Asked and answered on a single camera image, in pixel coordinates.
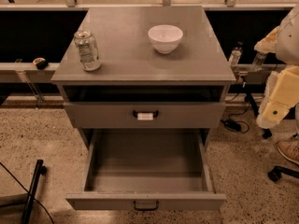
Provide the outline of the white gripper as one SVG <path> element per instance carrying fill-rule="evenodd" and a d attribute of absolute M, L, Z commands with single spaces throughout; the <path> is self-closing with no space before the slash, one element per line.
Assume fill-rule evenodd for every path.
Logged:
<path fill-rule="evenodd" d="M 267 54 L 276 52 L 279 27 L 258 41 L 254 49 Z M 280 124 L 290 109 L 299 103 L 299 67 L 288 65 L 281 72 L 273 71 L 266 81 L 264 98 L 259 108 L 256 123 L 263 129 Z"/>

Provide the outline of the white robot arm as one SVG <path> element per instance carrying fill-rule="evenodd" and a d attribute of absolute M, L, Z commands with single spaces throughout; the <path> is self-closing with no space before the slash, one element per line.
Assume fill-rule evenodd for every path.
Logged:
<path fill-rule="evenodd" d="M 257 42 L 254 49 L 264 54 L 275 53 L 278 60 L 287 64 L 281 72 L 272 72 L 267 79 L 256 119 L 259 127 L 270 129 L 280 124 L 299 103 L 299 5 Z"/>

